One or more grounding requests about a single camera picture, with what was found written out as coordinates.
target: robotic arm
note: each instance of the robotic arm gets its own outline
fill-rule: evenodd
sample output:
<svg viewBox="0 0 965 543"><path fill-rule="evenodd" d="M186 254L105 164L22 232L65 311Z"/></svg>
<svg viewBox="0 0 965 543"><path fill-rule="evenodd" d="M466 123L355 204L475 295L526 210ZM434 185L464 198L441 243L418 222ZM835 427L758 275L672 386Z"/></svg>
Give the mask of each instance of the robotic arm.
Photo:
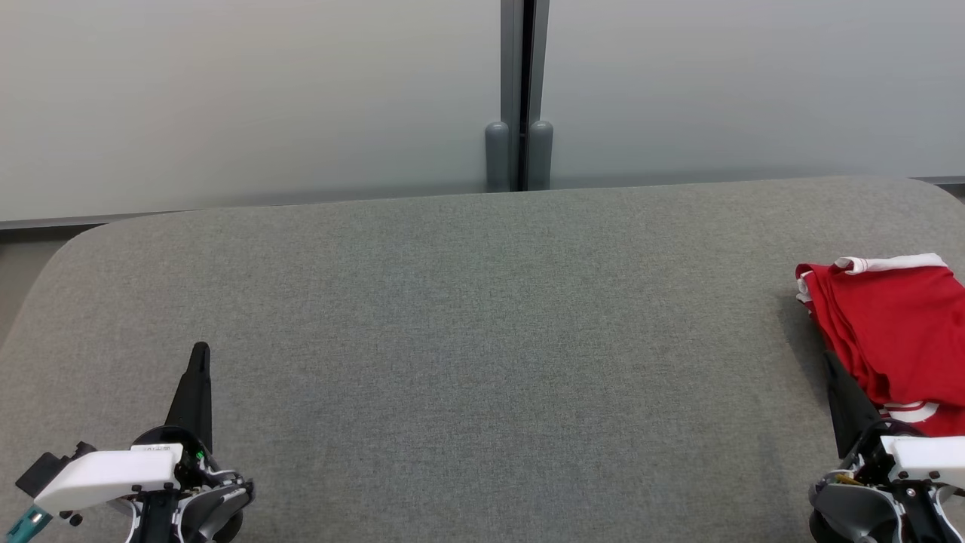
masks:
<svg viewBox="0 0 965 543"><path fill-rule="evenodd" d="M211 455L210 349L197 343L164 426L130 450L79 443L70 457L47 452L16 482L34 505L7 533L25 543L57 514L72 526L77 511L107 502L131 518L126 543L228 543L255 497L253 481L222 470Z"/></svg>
<svg viewBox="0 0 965 543"><path fill-rule="evenodd" d="M834 353L828 403L841 464L810 491L818 543L962 543L942 502L965 488L965 437L883 419Z"/></svg>

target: gray upholstered table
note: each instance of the gray upholstered table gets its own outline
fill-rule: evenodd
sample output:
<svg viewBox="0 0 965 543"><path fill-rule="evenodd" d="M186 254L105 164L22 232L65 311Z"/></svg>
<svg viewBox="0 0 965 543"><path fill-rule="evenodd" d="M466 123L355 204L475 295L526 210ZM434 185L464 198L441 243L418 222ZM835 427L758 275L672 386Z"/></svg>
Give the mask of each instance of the gray upholstered table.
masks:
<svg viewBox="0 0 965 543"><path fill-rule="evenodd" d="M934 251L907 180L211 210L82 234L0 353L0 518L43 451L159 424L213 352L239 541L805 541L836 462L794 266ZM92 510L41 541L120 541Z"/></svg>

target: folded red garment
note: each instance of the folded red garment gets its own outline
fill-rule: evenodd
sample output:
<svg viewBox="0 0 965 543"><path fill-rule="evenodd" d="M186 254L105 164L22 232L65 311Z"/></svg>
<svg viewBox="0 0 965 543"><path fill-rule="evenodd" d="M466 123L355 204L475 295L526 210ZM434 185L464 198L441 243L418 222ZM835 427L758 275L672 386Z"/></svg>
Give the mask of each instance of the folded red garment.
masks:
<svg viewBox="0 0 965 543"><path fill-rule="evenodd" d="M797 267L798 299L872 402L965 435L965 287L934 254Z"/></svg>

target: wall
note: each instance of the wall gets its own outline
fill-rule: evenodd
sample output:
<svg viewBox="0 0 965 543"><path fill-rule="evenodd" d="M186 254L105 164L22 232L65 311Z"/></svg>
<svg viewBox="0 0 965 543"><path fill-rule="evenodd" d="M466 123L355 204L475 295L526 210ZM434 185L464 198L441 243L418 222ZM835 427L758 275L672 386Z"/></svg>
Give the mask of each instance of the wall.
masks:
<svg viewBox="0 0 965 543"><path fill-rule="evenodd" d="M552 187L965 174L965 3L552 0Z"/></svg>
<svg viewBox="0 0 965 543"><path fill-rule="evenodd" d="M6 0L0 221L483 190L499 9Z"/></svg>

